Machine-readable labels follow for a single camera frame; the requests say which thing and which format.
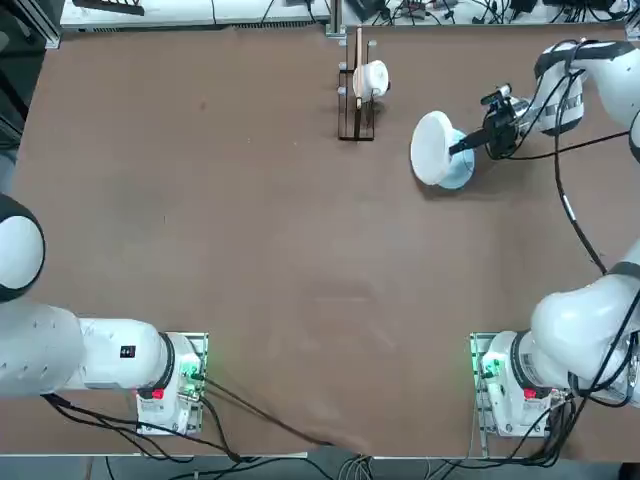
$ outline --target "white cup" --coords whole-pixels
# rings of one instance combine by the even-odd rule
[[[362,85],[360,85],[360,75],[362,75]],[[373,97],[382,97],[389,88],[389,71],[387,66],[380,60],[374,60],[353,72],[353,92],[356,97],[368,101]]]

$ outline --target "black sticker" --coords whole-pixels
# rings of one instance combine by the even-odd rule
[[[123,345],[120,347],[120,358],[134,358],[136,356],[135,345]]]

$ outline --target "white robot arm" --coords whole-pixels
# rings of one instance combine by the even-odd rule
[[[518,139],[531,131],[559,135],[575,128],[584,114],[582,80],[564,94],[567,75],[579,72],[594,80],[609,116],[629,129],[631,152],[640,161],[640,50],[628,42],[567,41],[547,49],[536,62],[533,99],[516,99],[509,86],[502,87],[485,102],[491,107],[483,128],[454,145],[452,153],[488,143],[494,154],[508,158]],[[556,123],[563,95],[565,113]],[[639,290],[640,241],[592,285],[544,298],[530,331],[495,336],[481,365],[498,434],[525,435],[558,394],[591,387]],[[640,312],[634,311],[600,377],[607,388],[595,396],[640,406],[637,338],[632,336],[637,331]],[[529,434],[542,436],[544,429]]]
[[[31,302],[23,295],[44,259],[36,218],[0,194],[0,397],[135,389],[140,421],[199,431],[199,382],[190,375],[204,374],[205,336],[159,333],[129,319],[77,318]]]
[[[508,158],[532,132],[554,135],[556,113],[569,85],[569,75],[584,72],[566,95],[559,134],[575,128],[584,115],[582,82],[594,80],[609,116],[628,129],[633,156],[640,161],[640,50],[629,42],[564,41],[549,47],[534,67],[537,81],[532,99],[511,95],[504,85],[481,101],[489,107],[482,128],[449,150],[460,151],[486,144],[492,157]]]

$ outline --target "brown table surface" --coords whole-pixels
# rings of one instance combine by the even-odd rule
[[[359,145],[336,140],[343,54],[318,29],[65,41],[47,53],[13,190],[48,241],[32,297],[208,331],[219,381],[336,444],[464,455],[469,333],[526,328],[542,297],[598,272],[564,216],[550,160],[489,165],[478,155],[463,191],[426,192],[410,170],[412,130],[438,109],[470,131],[496,85],[532,94],[545,47],[622,35],[602,25],[375,30],[392,90],[375,142]],[[565,142],[620,129],[593,86],[585,102]],[[550,148],[539,135],[521,153]],[[640,234],[640,168],[627,141],[565,154],[562,165],[578,218],[612,265]],[[129,394],[68,396],[134,413]],[[308,447],[217,403],[242,452]],[[40,399],[3,400],[1,411],[3,453],[133,451]],[[591,405],[564,453],[638,460],[637,427],[638,410]],[[216,439],[209,421],[204,436]]]

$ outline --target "black cable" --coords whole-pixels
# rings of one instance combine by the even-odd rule
[[[611,20],[613,20],[613,18],[600,18],[596,15],[596,12],[593,11],[593,8],[591,8],[591,5],[587,4],[587,8],[589,9],[589,13],[593,16],[593,18],[595,18],[598,22],[610,22]]]
[[[100,423],[96,423],[96,422],[92,422],[89,420],[85,420],[83,418],[79,418],[76,417],[74,415],[71,415],[70,413],[65,412],[59,405],[57,405],[56,403],[52,403],[49,400],[47,400],[47,402],[49,403],[49,405],[51,405],[51,407],[53,407],[60,415],[62,415],[63,417],[67,418],[68,420],[71,420],[74,423],[79,423],[81,425],[90,425],[93,427],[97,427],[100,429],[104,429],[104,430],[110,430],[113,432],[118,433],[120,436],[122,436],[125,440],[127,440],[127,442],[131,443],[133,446],[135,446],[138,450],[140,450],[140,452],[142,452],[143,455],[146,455],[147,457],[151,458],[152,460],[157,460],[157,461],[164,461],[164,460],[170,460],[174,463],[190,463],[193,461],[193,459],[195,457],[192,457],[190,459],[182,459],[182,458],[176,458],[176,457],[172,457],[171,455],[169,455],[166,451],[164,451],[162,449],[162,447],[160,447],[160,445],[158,445],[157,442],[155,442],[154,440],[152,440],[151,438],[147,437],[146,435],[143,435],[141,433],[138,433],[134,430],[125,428],[125,427],[116,427],[115,425],[111,425],[108,422],[106,422],[105,420],[99,419],[97,417],[93,417],[95,420],[97,420]],[[132,438],[129,438],[127,435],[124,434],[124,432],[133,435],[135,437],[138,437],[142,440],[146,440],[147,442],[149,442],[151,445],[153,445],[156,450],[158,450],[158,452],[160,452],[160,454],[162,455],[161,457],[158,457],[156,455],[153,455],[152,453],[150,453],[147,449],[145,449],[142,445],[140,445],[138,442],[136,442],[135,440],[133,440]]]
[[[389,17],[389,21],[386,23],[386,25],[394,25],[396,18],[398,18],[398,12],[400,12],[401,9],[402,2],[400,2],[400,4],[393,10],[393,13]]]
[[[222,442],[222,447],[225,450],[224,453],[227,454],[227,456],[229,457],[229,460],[231,460],[232,462],[242,463],[243,458],[239,454],[231,450],[231,447],[229,447],[229,443],[227,442],[227,437],[224,434],[224,429],[222,428],[222,422],[220,421],[220,416],[218,415],[218,412],[216,411],[213,404],[204,397],[201,397],[200,401],[205,407],[207,407],[207,410],[209,410],[209,412],[211,413],[211,416],[213,417],[213,421],[216,424],[216,429],[218,430],[218,435],[220,436],[220,441]]]
[[[560,15],[562,15],[564,13],[564,7],[560,7],[560,11],[558,12],[558,14],[553,17],[553,20],[551,20],[549,23],[555,23],[555,21],[560,18]]]
[[[631,12],[631,15],[629,15],[627,17],[627,22],[631,23],[633,22],[633,20],[640,15],[640,7],[634,8],[633,12]],[[638,20],[638,22],[636,22],[636,24],[632,27],[632,28],[636,28],[638,26],[638,24],[640,24],[640,20]]]
[[[451,473],[458,468],[459,466],[462,465],[462,460],[460,460],[458,463],[452,463],[452,462],[448,462],[447,460],[444,460],[444,463],[449,464],[449,470],[447,470],[446,472],[444,472],[444,474],[440,477],[440,480],[444,480],[445,478],[447,478],[449,475],[451,475]]]
[[[331,475],[329,475],[327,472],[325,472],[317,463],[312,462],[311,460],[309,460],[308,458],[295,458],[295,457],[285,457],[285,458],[271,458],[269,460],[265,460],[264,462],[260,462],[260,463],[256,463],[254,465],[248,465],[246,467],[243,468],[227,468],[224,470],[208,470],[208,471],[204,471],[204,472],[198,472],[198,476],[204,476],[204,475],[218,475],[218,474],[231,474],[231,473],[239,473],[239,472],[246,472],[247,470],[253,470],[254,468],[259,468],[265,465],[268,465],[270,463],[275,463],[275,462],[286,462],[286,461],[298,461],[298,462],[304,462],[308,465],[311,465],[318,473],[320,473],[326,480],[334,480],[333,477],[331,477]],[[175,477],[171,477],[167,480],[182,480],[184,478],[193,478],[193,473],[184,473],[181,475],[176,475]]]
[[[316,21],[316,17],[313,16],[313,12],[311,11],[311,0],[304,0],[304,3],[307,4],[307,11],[309,12],[309,17],[313,23],[318,23]]]
[[[219,480],[220,478],[224,477],[225,475],[228,475],[230,473],[233,473],[233,471],[238,468],[240,466],[239,463],[236,463],[233,467],[231,467],[229,470],[227,470],[226,472],[222,472],[219,473],[218,475],[216,475],[213,480]]]
[[[447,15],[449,15],[449,18],[451,18],[451,23],[455,25],[456,24],[455,13],[453,13],[453,10],[451,10],[451,8],[449,7],[449,3],[447,3],[447,0],[442,0],[442,3],[444,3],[445,8],[447,9]]]
[[[504,0],[500,0],[500,6],[502,7],[502,10],[500,11],[500,24],[504,25],[504,14],[507,11],[507,7],[504,4]]]
[[[581,8],[574,9],[573,15],[571,15],[570,23],[577,23],[578,19],[580,18],[580,14],[581,13],[582,13],[582,9]]]
[[[148,422],[140,422],[137,420],[126,420],[123,418],[116,418],[116,417],[111,417],[109,415],[105,415],[99,412],[94,412],[92,410],[88,410],[85,408],[80,408],[77,407],[75,405],[73,405],[71,402],[69,402],[68,400],[60,397],[59,395],[56,394],[49,394],[49,395],[43,395],[43,397],[49,401],[50,403],[55,403],[57,406],[64,408],[66,410],[71,410],[73,412],[76,413],[81,413],[83,415],[87,415],[90,417],[93,417],[95,419],[98,420],[105,420],[107,422],[113,422],[113,423],[121,423],[123,425],[132,425],[135,426],[136,429],[140,428],[140,427],[148,427],[148,428],[152,428],[154,430],[160,430],[162,432],[166,432],[169,433],[171,435],[174,435],[176,437],[180,437],[180,438],[184,438],[185,440],[189,440],[190,442],[194,442],[194,443],[198,443],[201,445],[207,445],[209,447],[215,448],[216,450],[220,450],[224,452],[224,448],[220,445],[216,445],[213,442],[209,442],[207,440],[202,440],[200,438],[195,438],[195,437],[190,437],[189,435],[185,435],[184,433],[179,433],[176,431],[171,430],[170,428],[166,428],[163,427],[161,425],[155,425],[153,423],[148,423]]]
[[[616,379],[622,374],[624,369],[631,362],[631,359],[632,359],[633,354],[635,352],[635,347],[637,345],[638,345],[638,332],[632,332],[631,335],[629,336],[629,347],[627,348],[627,352],[625,353],[622,362],[620,362],[620,365],[618,366],[616,371],[613,372],[611,377],[609,377],[609,379],[607,379],[604,382],[599,383],[598,385],[593,387],[593,389],[592,389],[593,392],[599,392],[601,390],[607,390],[611,385],[613,385],[613,383],[616,381]],[[577,376],[572,375],[572,377],[577,381]],[[588,392],[583,392],[582,390],[579,390],[577,385],[575,385],[575,387],[572,385],[571,387],[572,387],[572,389],[574,391],[578,392],[578,394],[581,395],[581,396],[588,394]]]
[[[436,21],[436,23],[437,23],[438,25],[442,26],[442,22],[441,22],[441,21],[438,19],[438,17],[436,17],[433,13],[431,13],[431,12],[426,12],[426,14],[427,14],[427,16],[428,16],[428,17],[433,18],[433,19]]]
[[[202,375],[192,375],[191,378],[193,378],[195,380],[201,380],[201,381],[203,380],[203,381],[205,381],[206,383],[208,383],[212,387],[220,390],[221,392],[224,392],[226,395],[228,395],[232,399],[236,400],[237,402],[240,402],[245,407],[251,409],[254,413],[258,414],[259,416],[263,417],[264,419],[270,421],[271,423],[279,426],[283,430],[286,430],[287,432],[289,432],[289,433],[291,433],[291,434],[293,434],[293,435],[295,435],[295,436],[297,436],[297,437],[299,437],[299,438],[301,438],[301,439],[303,439],[303,440],[305,440],[307,442],[313,443],[315,445],[320,445],[320,446],[335,446],[331,442],[326,442],[324,440],[319,440],[317,438],[314,438],[311,435],[307,435],[306,433],[301,432],[300,430],[292,427],[291,425],[288,425],[288,424],[284,423],[279,418],[277,418],[277,417],[265,412],[264,410],[259,409],[255,405],[252,405],[251,403],[247,402],[246,400],[244,400],[240,396],[236,395],[235,393],[233,393],[229,389],[225,388],[224,386],[220,385],[219,383],[214,382],[213,380],[211,380],[209,378],[203,377]]]
[[[588,142],[577,143],[575,145],[571,145],[569,147],[561,148],[558,150],[558,153],[570,152],[571,150],[577,150],[579,148],[589,147],[591,145],[595,145],[596,143],[606,142],[608,140],[613,140],[614,138],[626,137],[629,135],[629,132],[618,132],[613,133],[611,135],[607,135],[604,137],[595,138],[593,140],[589,140]],[[540,160],[543,158],[553,157],[556,152],[544,153],[541,155],[533,155],[531,157],[508,157],[509,160]]]
[[[452,462],[449,462],[448,460],[444,460],[444,461],[449,463],[449,464],[451,464],[451,465],[455,465],[455,468],[462,468],[462,469],[465,469],[465,470],[488,470],[490,468],[497,468],[497,467],[501,467],[502,465],[511,464],[511,463],[518,463],[518,464],[524,463],[524,464],[527,464],[527,459],[522,459],[522,460],[521,459],[514,459],[514,457],[518,454],[518,452],[520,451],[520,449],[524,445],[524,442],[529,438],[529,436],[531,435],[531,432],[533,432],[533,430],[536,428],[538,423],[540,423],[540,421],[543,418],[545,418],[546,415],[551,413],[552,410],[553,410],[553,407],[549,407],[538,416],[538,418],[531,424],[531,426],[525,432],[524,436],[520,439],[520,442],[518,443],[516,448],[507,457],[505,457],[504,459],[486,460],[488,462],[492,462],[492,464],[491,465],[480,465],[480,466],[462,465],[462,461],[458,462],[457,464],[453,464]]]
[[[104,463],[107,464],[107,472],[109,473],[109,478],[111,480],[116,480],[116,478],[113,476],[113,472],[111,471],[111,464],[109,463],[109,457],[104,457]]]
[[[391,2],[391,0],[387,0],[386,3],[384,4],[384,9],[386,9],[389,6],[389,2]],[[380,17],[382,16],[382,12],[384,9],[380,9],[378,10],[378,15],[376,16],[376,18],[373,20],[373,22],[371,23],[371,26],[374,27],[376,25],[376,23],[378,22],[378,20],[380,19]]]
[[[267,15],[269,15],[269,10],[271,10],[271,7],[273,7],[273,4],[275,3],[276,0],[271,0],[269,2],[269,6],[267,7],[267,10],[264,12],[264,15],[262,16],[262,20],[260,20],[260,26],[264,25],[264,20],[265,18],[267,18]]]
[[[571,223],[571,226],[576,232],[576,235],[578,235],[580,242],[582,243],[585,250],[591,257],[591,260],[593,261],[593,263],[595,263],[595,265],[598,267],[598,269],[600,270],[600,273],[602,275],[605,275],[607,273],[607,267],[605,267],[604,264],[602,263],[602,260],[596,253],[595,249],[593,248],[593,245],[591,245],[591,242],[589,241],[584,231],[580,227],[580,224],[576,220],[576,216],[573,213],[573,209],[571,208],[569,199],[567,198],[567,195],[564,191],[564,186],[562,185],[562,177],[560,175],[560,126],[562,123],[562,117],[564,115],[564,110],[566,108],[566,103],[569,98],[571,87],[580,78],[581,74],[582,74],[582,71],[579,71],[578,73],[571,75],[571,77],[569,78],[569,82],[567,84],[567,89],[564,91],[560,99],[560,103],[558,104],[558,111],[556,112],[556,124],[555,124],[555,129],[553,134],[553,145],[554,145],[553,166],[554,166],[554,174],[555,174],[555,181],[556,181],[556,189],[558,191],[558,196],[560,197],[560,202],[562,203],[562,208],[564,209],[564,212],[567,215],[567,218],[569,219],[569,223]]]
[[[489,3],[489,0],[487,0],[487,3],[482,3],[479,0],[471,0],[473,3],[477,3],[478,5],[485,7],[485,11],[484,14],[482,15],[482,19],[484,20],[486,14],[488,12],[491,12],[491,14],[493,15],[493,19],[496,21],[496,23],[498,23],[498,16],[496,15],[496,12],[493,11],[493,9],[491,8],[491,4]]]

